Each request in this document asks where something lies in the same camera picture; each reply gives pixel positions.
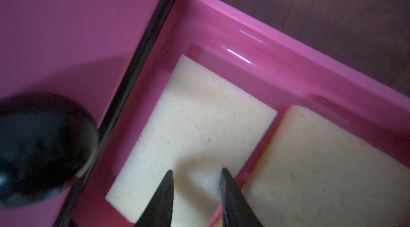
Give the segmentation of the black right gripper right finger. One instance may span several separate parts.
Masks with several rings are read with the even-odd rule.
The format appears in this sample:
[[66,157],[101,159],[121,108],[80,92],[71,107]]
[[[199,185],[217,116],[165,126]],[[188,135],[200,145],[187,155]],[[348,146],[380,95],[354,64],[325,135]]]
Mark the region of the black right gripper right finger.
[[223,227],[262,227],[227,168],[221,171]]

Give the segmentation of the black drawer cabinet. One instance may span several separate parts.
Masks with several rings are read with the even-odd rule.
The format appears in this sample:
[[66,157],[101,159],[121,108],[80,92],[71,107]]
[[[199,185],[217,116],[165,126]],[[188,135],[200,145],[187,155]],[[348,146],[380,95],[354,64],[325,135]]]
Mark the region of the black drawer cabinet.
[[87,168],[86,173],[78,181],[76,181],[70,189],[59,215],[53,224],[55,227],[69,226],[71,214],[75,210],[80,194],[90,179],[94,168],[98,164],[98,161],[105,150],[116,122],[118,121],[118,118],[127,103],[128,97],[130,96],[145,63],[149,58],[149,55],[151,54],[168,15],[170,14],[176,1],[177,0],[159,0],[143,37],[129,63],[128,68],[126,69],[115,96],[113,97],[110,107],[108,108],[108,111],[98,129],[99,143],[96,154],[92,156],[91,164]]

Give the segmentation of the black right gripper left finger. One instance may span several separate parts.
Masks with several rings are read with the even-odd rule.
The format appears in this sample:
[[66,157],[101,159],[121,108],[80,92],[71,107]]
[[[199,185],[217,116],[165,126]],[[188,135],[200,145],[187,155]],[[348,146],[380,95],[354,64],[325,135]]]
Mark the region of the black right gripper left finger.
[[173,202],[174,176],[168,170],[134,227],[170,227]]

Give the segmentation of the pink drawer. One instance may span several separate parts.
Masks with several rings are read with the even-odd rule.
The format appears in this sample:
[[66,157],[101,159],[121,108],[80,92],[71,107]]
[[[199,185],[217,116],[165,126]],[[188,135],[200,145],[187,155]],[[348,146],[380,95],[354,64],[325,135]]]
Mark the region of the pink drawer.
[[179,57],[186,55],[277,110],[303,105],[405,165],[410,100],[219,0],[178,0],[87,182],[79,227],[127,227],[105,196]]
[[51,227],[162,0],[1,0],[1,226]]

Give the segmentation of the pale yellow foam sponge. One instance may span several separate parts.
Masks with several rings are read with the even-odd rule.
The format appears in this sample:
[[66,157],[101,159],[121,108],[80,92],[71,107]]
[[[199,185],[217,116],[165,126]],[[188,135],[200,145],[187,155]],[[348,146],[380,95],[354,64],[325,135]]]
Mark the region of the pale yellow foam sponge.
[[402,227],[410,218],[409,168],[300,105],[242,193],[266,227]]
[[106,200],[136,222],[168,170],[174,227],[206,227],[221,202],[220,174],[237,175],[277,112],[181,56]]

